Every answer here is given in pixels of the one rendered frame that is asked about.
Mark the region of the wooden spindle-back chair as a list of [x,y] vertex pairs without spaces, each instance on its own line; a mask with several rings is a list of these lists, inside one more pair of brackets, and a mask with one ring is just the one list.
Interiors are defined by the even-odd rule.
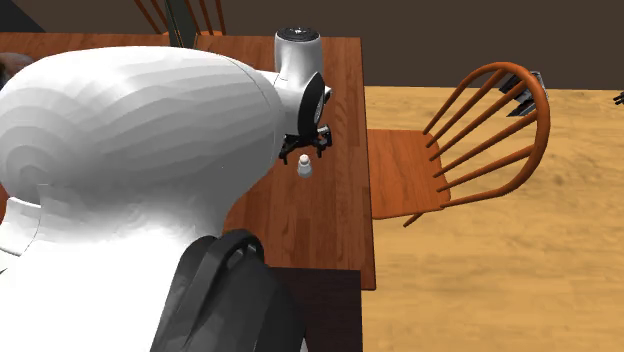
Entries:
[[[521,82],[485,109],[447,143],[439,139],[464,117],[496,84],[516,75]],[[487,119],[528,88],[536,108],[526,116],[482,141],[450,163],[442,155],[467,137]],[[550,134],[550,105],[545,93],[531,71],[512,62],[484,65],[464,78],[442,107],[422,130],[370,129],[367,131],[370,171],[372,218],[383,220],[406,216],[405,226],[423,214],[458,205],[502,197],[518,189],[534,173],[547,148]],[[485,152],[531,124],[536,125],[534,142],[505,157],[452,181],[446,174]],[[520,171],[506,184],[492,190],[454,199],[451,189],[523,161]]]
[[200,35],[227,34],[222,0],[132,0],[150,28],[158,35],[168,32],[168,8],[171,4],[185,4],[196,32]]

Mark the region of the dark grey object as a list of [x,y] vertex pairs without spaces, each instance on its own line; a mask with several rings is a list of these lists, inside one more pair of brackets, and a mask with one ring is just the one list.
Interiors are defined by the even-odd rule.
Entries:
[[[535,78],[543,88],[546,99],[549,99],[548,92],[546,91],[546,87],[544,85],[541,73],[539,71],[531,71],[531,74],[535,76]],[[503,94],[506,94],[513,88],[515,88],[520,82],[521,80],[519,77],[517,77],[516,75],[512,75],[502,84],[502,86],[499,88],[499,91]],[[533,95],[528,88],[524,89],[521,93],[519,93],[514,98],[514,100],[517,101],[519,105],[508,114],[508,117],[526,116],[534,111],[536,108]]]

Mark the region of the dark robot stand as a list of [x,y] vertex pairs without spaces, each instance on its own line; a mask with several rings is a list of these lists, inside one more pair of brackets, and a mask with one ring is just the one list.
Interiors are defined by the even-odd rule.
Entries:
[[363,352],[360,272],[273,267],[306,324],[309,352]]

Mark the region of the wooden table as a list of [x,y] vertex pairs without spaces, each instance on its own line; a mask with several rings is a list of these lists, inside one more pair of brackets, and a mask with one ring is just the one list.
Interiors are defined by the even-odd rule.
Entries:
[[[269,265],[359,271],[361,289],[374,290],[375,261],[361,40],[321,37],[324,79],[333,88],[322,122],[333,146],[313,148],[277,163],[235,204],[225,229],[246,228],[265,246]],[[2,33],[0,52],[35,59],[61,52],[110,46],[168,45],[163,35]],[[200,36],[198,49],[236,58],[261,70],[274,68],[273,36]],[[313,174],[300,178],[296,157],[310,153]]]

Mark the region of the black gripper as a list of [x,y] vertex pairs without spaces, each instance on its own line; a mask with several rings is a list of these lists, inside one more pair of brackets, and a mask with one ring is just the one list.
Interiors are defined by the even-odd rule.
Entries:
[[279,152],[279,158],[287,165],[288,155],[296,148],[303,148],[306,146],[316,147],[317,157],[321,158],[323,151],[332,145],[332,133],[328,125],[322,125],[319,128],[313,127],[302,135],[286,137]]

